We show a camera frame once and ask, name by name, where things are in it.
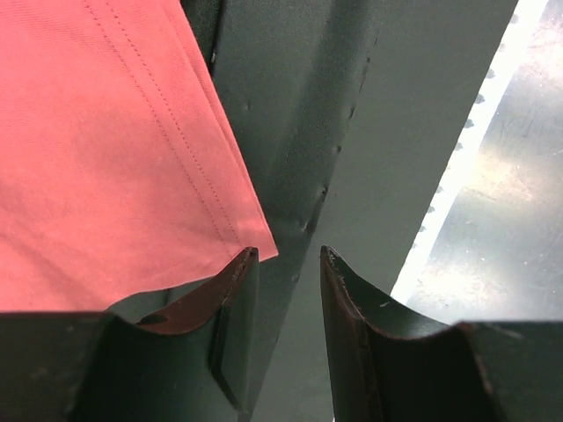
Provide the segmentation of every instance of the red cloth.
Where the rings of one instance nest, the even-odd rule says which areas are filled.
[[[0,0],[0,310],[277,252],[178,0]]]

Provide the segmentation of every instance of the white strip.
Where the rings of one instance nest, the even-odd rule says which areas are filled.
[[[548,0],[520,0],[514,16],[502,36],[501,46],[494,55],[487,78],[479,95],[484,101],[473,105],[469,113],[472,127],[464,128],[457,141],[456,150],[448,161],[440,187],[436,191],[428,213],[422,221],[423,231],[414,239],[413,248],[406,257],[391,296],[406,304],[418,285],[418,280],[451,206],[471,175],[479,146],[485,137],[502,96],[518,65],[526,53],[526,46],[541,18]]]

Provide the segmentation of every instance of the seam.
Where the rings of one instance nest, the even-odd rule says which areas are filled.
[[[160,121],[160,119],[157,116],[157,112],[154,108],[154,106],[152,105],[152,103],[150,102],[149,98],[147,97],[147,94],[144,92],[144,90],[141,88],[141,85],[139,84],[137,78],[135,77],[135,75],[133,74],[133,72],[131,71],[131,69],[129,68],[129,66],[125,63],[125,60],[123,59],[122,55],[120,54],[119,50],[117,49],[117,47],[114,45],[114,43],[111,41],[111,39],[108,37],[106,30],[104,29],[104,27],[102,26],[102,24],[99,22],[99,19],[96,17],[92,7],[89,5],[87,0],[84,0],[84,6],[86,7],[86,9],[88,10],[88,12],[90,12],[94,22],[96,23],[96,25],[99,27],[100,31],[102,32],[102,34],[104,35],[104,38],[106,39],[107,43],[109,44],[109,46],[112,48],[112,50],[117,54],[117,56],[119,57],[121,63],[123,64],[123,66],[125,67],[125,69],[127,70],[127,72],[129,73],[129,75],[131,76],[131,79],[133,80],[133,83],[135,84],[135,87],[137,88],[137,90],[139,90],[139,92],[141,93],[141,95],[143,96],[145,102],[147,103],[147,105],[149,106],[149,109],[151,111],[151,114],[153,116],[153,118],[155,119],[155,122],[158,124],[158,128],[160,129],[160,132],[162,133],[162,135],[165,137],[166,141],[168,142],[174,156],[176,157],[177,161],[179,162],[180,168],[182,169],[182,171],[184,172],[184,174],[186,175],[186,178],[189,182],[189,184],[192,186],[192,188],[195,190],[197,196],[200,199],[201,204],[205,207],[205,210],[209,216],[209,218],[211,219],[211,223],[213,224],[213,227],[217,233],[217,235],[221,238],[221,243],[223,244],[225,250],[227,251],[227,254],[229,254],[229,248],[227,247],[227,244],[223,238],[223,236],[221,236],[221,232],[219,231],[219,228],[217,227],[216,221],[213,218],[213,215],[211,214],[211,212],[209,211],[209,208],[207,206],[207,204],[205,203],[205,201],[203,200],[203,197],[201,195],[201,191],[197,188],[197,186],[195,185],[194,181],[192,180],[192,178],[189,176],[189,173],[187,172],[186,168],[184,167],[184,164],[182,163],[178,152],[176,151],[176,149],[173,147],[172,145],[172,141],[170,140],[170,137],[168,136],[168,134],[165,131],[165,127],[162,124],[162,121]]]
[[[215,201],[217,203],[217,205],[219,206],[219,209],[221,209],[221,213],[223,214],[223,217],[225,219],[225,221],[227,222],[227,225],[229,226],[229,229],[231,231],[231,233],[233,234],[233,236],[235,237],[235,240],[237,241],[239,246],[242,246],[242,244],[240,243],[240,239],[238,238],[238,234],[237,232],[234,230],[234,228],[232,227],[232,224],[230,223],[230,219],[229,216],[227,215],[227,213],[225,212],[225,209],[223,207],[223,204],[221,203],[221,201],[219,200],[219,196],[217,195],[217,192],[215,190],[215,188],[213,187],[211,180],[209,180],[208,175],[205,173],[205,171],[203,170],[203,167],[201,166],[200,161],[197,159],[197,156],[195,156],[194,151],[192,150],[192,148],[189,146],[189,144],[187,143],[186,137],[184,135],[184,132],[182,131],[181,127],[179,126],[178,121],[176,120],[176,118],[174,117],[174,114],[172,113],[172,109],[170,108],[170,105],[168,104],[168,100],[166,99],[166,96],[164,95],[164,93],[161,91],[160,87],[157,84],[157,81],[155,80],[155,77],[152,75],[152,72],[149,70],[149,67],[147,66],[147,63],[145,62],[145,60],[143,59],[143,57],[141,56],[141,53],[139,53],[139,50],[137,49],[137,47],[135,46],[135,44],[133,43],[133,41],[129,38],[127,31],[125,30],[125,27],[123,26],[123,24],[120,22],[119,17],[117,16],[117,13],[115,12],[115,10],[113,9],[112,5],[109,2],[106,2],[107,7],[110,9],[110,11],[113,14],[113,18],[115,19],[115,22],[117,22],[117,25],[120,27],[120,29],[123,31],[123,35],[125,36],[126,40],[128,41],[129,45],[131,46],[131,48],[133,48],[133,51],[135,51],[137,57],[139,58],[139,60],[141,61],[141,64],[143,65],[143,67],[145,68],[145,70],[147,71],[147,74],[150,77],[150,80],[152,81],[152,83],[154,84],[155,88],[158,91],[158,94],[160,95],[160,98],[164,101],[166,109],[168,110],[168,114],[170,115],[172,121],[174,122],[174,126],[176,127],[176,129],[179,132],[179,135],[182,138],[182,142],[184,143],[184,146],[186,147],[186,150],[189,152],[190,156],[192,157],[192,159],[194,160],[195,166],[197,167],[198,172],[203,176],[203,178],[205,179],[206,183],[208,184],[208,188],[211,191],[211,193],[213,194],[213,197],[215,198]],[[184,169],[185,172],[186,168],[184,167],[184,164],[181,163],[180,161],[180,165],[182,166],[182,168]]]

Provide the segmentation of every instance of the pink fabric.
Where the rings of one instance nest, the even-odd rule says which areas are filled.
[[[178,0],[0,0],[0,310],[277,251]]]

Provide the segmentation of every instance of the hole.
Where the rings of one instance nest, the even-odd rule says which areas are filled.
[[[153,324],[161,324],[168,321],[168,318],[164,315],[160,314],[151,314],[147,315],[141,321],[137,323],[137,325],[153,325]]]

